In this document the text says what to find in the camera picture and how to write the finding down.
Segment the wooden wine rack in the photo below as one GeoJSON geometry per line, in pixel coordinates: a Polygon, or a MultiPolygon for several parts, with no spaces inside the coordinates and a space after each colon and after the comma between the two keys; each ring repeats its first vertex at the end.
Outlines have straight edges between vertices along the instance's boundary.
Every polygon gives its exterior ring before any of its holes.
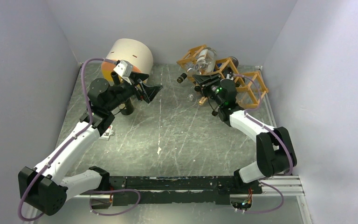
{"type": "Polygon", "coordinates": [[[216,51],[205,44],[189,49],[177,64],[184,70],[177,82],[182,83],[189,79],[197,91],[200,91],[203,85],[196,82],[196,75],[202,78],[216,75],[220,79],[232,79],[237,91],[236,102],[245,109],[255,109],[269,93],[260,70],[240,73],[239,62],[235,57],[218,59],[216,51]]]}

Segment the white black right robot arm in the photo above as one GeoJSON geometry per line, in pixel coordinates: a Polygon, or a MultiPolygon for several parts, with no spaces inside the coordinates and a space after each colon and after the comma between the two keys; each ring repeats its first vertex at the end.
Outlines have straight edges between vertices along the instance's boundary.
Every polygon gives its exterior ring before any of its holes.
{"type": "Polygon", "coordinates": [[[296,155],[291,138],[285,127],[269,126],[251,116],[247,109],[236,102],[237,90],[232,76],[193,76],[196,91],[214,100],[218,109],[214,112],[222,122],[235,128],[256,145],[256,160],[234,172],[233,184],[223,191],[250,192],[253,184],[274,175],[290,175],[296,166],[296,155]]]}

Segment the dark green wine bottle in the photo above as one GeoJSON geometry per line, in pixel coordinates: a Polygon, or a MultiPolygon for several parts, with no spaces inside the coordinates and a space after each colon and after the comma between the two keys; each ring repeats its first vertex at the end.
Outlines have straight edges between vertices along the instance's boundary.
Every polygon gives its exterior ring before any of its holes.
{"type": "MultiPolygon", "coordinates": [[[[116,72],[112,71],[110,75],[112,77],[115,86],[121,84],[120,77],[116,72]]],[[[131,99],[129,98],[128,100],[125,101],[125,103],[121,104],[119,106],[119,109],[122,115],[124,116],[131,115],[134,112],[134,106],[132,104],[131,99]]]]}

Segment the aluminium frame rail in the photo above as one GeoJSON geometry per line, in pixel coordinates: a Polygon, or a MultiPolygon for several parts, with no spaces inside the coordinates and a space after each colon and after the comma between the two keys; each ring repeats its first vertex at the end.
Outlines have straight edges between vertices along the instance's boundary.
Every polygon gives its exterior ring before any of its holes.
{"type": "MultiPolygon", "coordinates": [[[[268,178],[266,180],[259,180],[258,181],[262,188],[261,194],[253,194],[249,193],[246,196],[239,196],[235,195],[231,198],[231,203],[228,205],[229,207],[235,210],[241,210],[243,212],[250,212],[251,206],[253,204],[254,196],[279,196],[280,198],[284,198],[286,196],[296,196],[300,202],[303,202],[305,199],[305,193],[301,184],[299,177],[297,176],[274,176],[268,178]]],[[[74,196],[74,198],[86,198],[89,199],[91,202],[96,202],[96,205],[91,206],[91,212],[99,215],[101,209],[106,209],[112,206],[112,194],[116,193],[116,190],[109,190],[109,191],[87,191],[81,194],[74,196]]],[[[29,208],[38,210],[33,206],[24,203],[29,208]]],[[[136,206],[140,205],[139,202],[134,204],[127,205],[130,210],[134,209],[136,206]]],[[[27,222],[34,221],[34,217],[26,217],[23,215],[20,217],[27,222]]]]}

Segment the clear bottle black cap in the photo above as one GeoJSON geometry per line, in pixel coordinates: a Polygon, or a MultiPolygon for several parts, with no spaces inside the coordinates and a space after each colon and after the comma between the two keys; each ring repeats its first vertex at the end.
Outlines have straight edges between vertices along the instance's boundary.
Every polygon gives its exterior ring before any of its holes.
{"type": "Polygon", "coordinates": [[[177,61],[177,64],[181,67],[183,72],[178,76],[177,82],[180,84],[188,79],[191,83],[196,85],[195,79],[193,78],[195,62],[182,62],[177,61]]]}

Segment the dark bottle gold foil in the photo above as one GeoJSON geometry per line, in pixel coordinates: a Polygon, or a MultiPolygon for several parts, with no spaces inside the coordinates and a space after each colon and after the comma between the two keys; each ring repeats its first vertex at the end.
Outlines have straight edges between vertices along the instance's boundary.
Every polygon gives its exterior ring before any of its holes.
{"type": "MultiPolygon", "coordinates": [[[[234,75],[236,73],[238,73],[238,70],[237,70],[238,64],[239,64],[239,62],[238,62],[237,58],[233,57],[233,56],[230,56],[230,57],[224,58],[224,59],[220,59],[220,60],[216,61],[214,70],[212,72],[208,73],[207,76],[219,74],[221,76],[221,79],[224,79],[224,78],[232,79],[235,82],[234,75]]],[[[199,105],[203,105],[206,102],[209,103],[210,101],[214,101],[214,100],[212,100],[210,98],[203,97],[201,95],[201,99],[199,100],[199,105]]]]}

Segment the clear plastic packet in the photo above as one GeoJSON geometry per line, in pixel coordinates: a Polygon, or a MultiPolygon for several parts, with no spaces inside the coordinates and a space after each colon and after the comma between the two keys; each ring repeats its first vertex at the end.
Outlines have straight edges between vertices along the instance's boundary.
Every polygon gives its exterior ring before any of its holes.
{"type": "Polygon", "coordinates": [[[114,135],[113,125],[110,125],[108,129],[99,137],[100,140],[109,140],[110,136],[114,135]]]}

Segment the white orange yellow bread box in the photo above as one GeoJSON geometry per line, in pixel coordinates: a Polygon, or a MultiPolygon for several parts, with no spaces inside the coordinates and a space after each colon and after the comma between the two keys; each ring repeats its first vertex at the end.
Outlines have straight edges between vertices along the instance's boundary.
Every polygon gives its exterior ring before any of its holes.
{"type": "Polygon", "coordinates": [[[148,75],[153,66],[153,56],[150,49],[142,42],[128,38],[116,40],[106,58],[112,61],[128,61],[132,64],[134,72],[148,75]]]}

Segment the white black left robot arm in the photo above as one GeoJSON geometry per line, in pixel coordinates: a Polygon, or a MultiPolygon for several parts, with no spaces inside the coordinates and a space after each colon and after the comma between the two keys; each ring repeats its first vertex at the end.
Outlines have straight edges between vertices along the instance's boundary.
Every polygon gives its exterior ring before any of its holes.
{"type": "Polygon", "coordinates": [[[57,213],[66,201],[74,196],[96,191],[104,194],[112,189],[110,174],[102,168],[92,166],[85,172],[66,177],[72,164],[98,140],[112,124],[112,111],[132,96],[150,103],[162,90],[161,84],[147,85],[147,74],[132,72],[129,81],[111,86],[104,78],[93,80],[86,97],[87,109],[72,133],[43,161],[33,168],[24,167],[18,173],[22,206],[27,203],[51,216],[57,213]]]}

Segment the large clear glass bottle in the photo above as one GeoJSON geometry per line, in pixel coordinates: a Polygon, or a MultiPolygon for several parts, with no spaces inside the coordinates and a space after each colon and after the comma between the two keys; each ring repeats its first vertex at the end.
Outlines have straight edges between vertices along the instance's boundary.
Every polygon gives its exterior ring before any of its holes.
{"type": "Polygon", "coordinates": [[[193,75],[206,76],[208,73],[214,70],[216,57],[217,57],[217,53],[214,49],[210,47],[203,49],[198,55],[196,64],[187,70],[187,74],[190,76],[193,75]]]}

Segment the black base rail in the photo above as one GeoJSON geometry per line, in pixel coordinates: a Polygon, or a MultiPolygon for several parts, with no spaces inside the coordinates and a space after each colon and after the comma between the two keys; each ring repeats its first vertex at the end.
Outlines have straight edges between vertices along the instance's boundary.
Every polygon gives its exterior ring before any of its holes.
{"type": "Polygon", "coordinates": [[[261,194],[258,181],[242,183],[224,176],[110,176],[112,206],[169,203],[215,203],[230,205],[235,195],[261,194]]]}

